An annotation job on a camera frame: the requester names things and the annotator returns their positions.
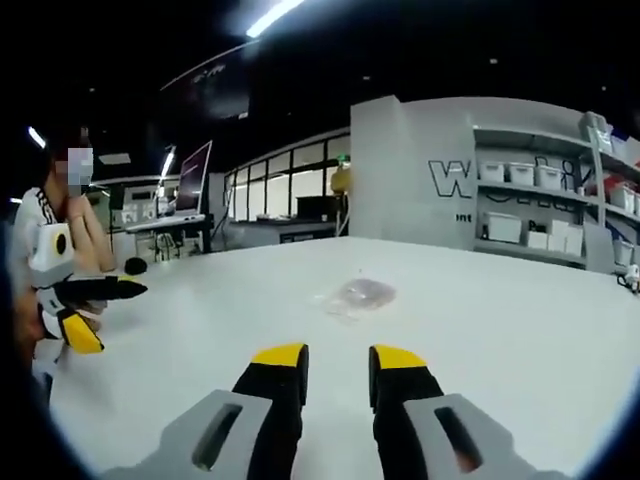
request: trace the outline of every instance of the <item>storage bin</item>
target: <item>storage bin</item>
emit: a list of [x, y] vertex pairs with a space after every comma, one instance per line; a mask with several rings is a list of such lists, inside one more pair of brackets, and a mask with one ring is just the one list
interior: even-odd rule
[[507, 168], [509, 173], [508, 178], [511, 183], [533, 187], [535, 165], [528, 163], [509, 163]]
[[549, 235], [549, 251], [550, 252], [559, 252], [564, 253], [566, 248], [567, 237], [566, 235], [557, 235], [551, 234]]
[[485, 180], [487, 182], [504, 182], [504, 163], [481, 162], [480, 180]]
[[527, 231], [527, 247], [546, 250], [549, 243], [549, 235], [542, 232]]
[[566, 229], [565, 253], [581, 257], [583, 240], [584, 229], [577, 225], [569, 225]]
[[631, 264], [634, 246], [624, 240], [614, 240], [613, 257], [618, 265], [628, 267]]
[[635, 213], [636, 194], [626, 185], [618, 185], [611, 190], [611, 205], [620, 207], [626, 212]]
[[520, 243], [522, 219], [504, 213], [485, 213], [485, 223], [489, 231], [489, 240]]
[[536, 185], [546, 190], [562, 190], [562, 170], [538, 165], [536, 167]]
[[567, 236], [569, 226], [569, 222], [565, 222], [563, 220], [551, 220], [547, 228], [547, 233], [549, 235], [565, 238]]

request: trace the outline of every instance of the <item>white table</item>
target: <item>white table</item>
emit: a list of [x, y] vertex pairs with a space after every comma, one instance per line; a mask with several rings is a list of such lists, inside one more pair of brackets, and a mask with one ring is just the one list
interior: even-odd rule
[[[353, 322], [325, 313], [320, 297], [359, 277], [393, 286], [395, 300]], [[105, 312], [105, 352], [69, 355], [53, 386], [54, 415], [97, 472], [141, 461], [168, 423], [287, 342], [310, 345], [300, 480], [382, 478], [374, 343], [423, 356], [526, 460], [570, 475], [615, 432], [640, 372], [638, 298], [560, 266], [342, 238], [158, 264], [143, 281], [146, 294]]]

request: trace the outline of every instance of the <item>fluorescent light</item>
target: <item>fluorescent light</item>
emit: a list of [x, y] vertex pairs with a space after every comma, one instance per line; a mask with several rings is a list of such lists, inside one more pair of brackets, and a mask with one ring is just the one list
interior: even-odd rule
[[173, 157], [176, 147], [171, 147], [171, 151], [167, 154], [167, 158], [164, 161], [164, 165], [162, 166], [162, 173], [160, 174], [160, 181], [164, 180], [164, 177], [169, 173], [169, 168], [171, 168], [171, 163], [173, 163]]
[[40, 148], [44, 148], [47, 146], [47, 142], [45, 142], [44, 138], [42, 138], [40, 134], [36, 132], [35, 128], [29, 127], [28, 132], [29, 132], [29, 136], [33, 139], [34, 142], [36, 142], [40, 146]]
[[254, 23], [249, 30], [247, 30], [247, 36], [251, 38], [259, 37], [262, 32], [271, 26], [272, 23], [289, 13], [303, 1], [304, 0], [281, 0], [280, 3], [274, 5], [271, 10]]

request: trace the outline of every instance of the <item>shelf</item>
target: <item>shelf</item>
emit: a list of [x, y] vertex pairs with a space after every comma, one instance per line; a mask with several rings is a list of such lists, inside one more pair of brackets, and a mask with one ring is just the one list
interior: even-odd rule
[[598, 204], [597, 197], [578, 195], [577, 193], [569, 190], [547, 190], [541, 187], [529, 187], [526, 185], [518, 185], [508, 182], [487, 182], [485, 180], [478, 180], [478, 190], [494, 190], [542, 197], [560, 198], [562, 200], [581, 203], [584, 205]]
[[535, 130], [474, 126], [476, 144], [486, 148], [533, 150], [561, 157], [580, 158], [591, 153], [591, 144], [579, 138]]
[[496, 242], [480, 238], [476, 238], [474, 249], [479, 252], [547, 261], [549, 263], [559, 263], [563, 265], [585, 266], [587, 263], [583, 257], [577, 257], [568, 253], [551, 252], [549, 250], [529, 248], [515, 243]]
[[613, 213], [619, 217], [623, 217], [626, 220], [630, 220], [631, 223], [635, 224], [636, 228], [640, 228], [640, 217], [634, 215], [633, 213], [627, 212], [623, 208], [616, 207], [615, 205], [607, 203], [607, 212]]
[[640, 185], [640, 168], [610, 153], [600, 152], [600, 158], [602, 159], [602, 168], [604, 170], [617, 173], [625, 179]]

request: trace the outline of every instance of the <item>desk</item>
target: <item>desk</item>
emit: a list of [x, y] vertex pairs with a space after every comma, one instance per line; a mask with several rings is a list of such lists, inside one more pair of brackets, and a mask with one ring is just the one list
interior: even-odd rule
[[[395, 300], [346, 322], [320, 297], [358, 277]], [[61, 359], [51, 405], [96, 471], [131, 466], [163, 428], [258, 350], [310, 345], [299, 480], [381, 479], [368, 347], [414, 351], [445, 392], [511, 430], [540, 469], [577, 474], [607, 443], [639, 373], [640, 301], [612, 276], [474, 252], [338, 238], [152, 265], [113, 302], [104, 353]]]
[[211, 228], [213, 226], [211, 215], [194, 214], [187, 217], [165, 217], [153, 222], [131, 225], [125, 227], [130, 235], [143, 232], [153, 232], [155, 236], [155, 250], [157, 254], [157, 235], [174, 232], [196, 231], [202, 234], [202, 252], [211, 253]]
[[241, 248], [264, 247], [335, 237], [335, 222], [268, 220], [231, 222], [226, 232]]

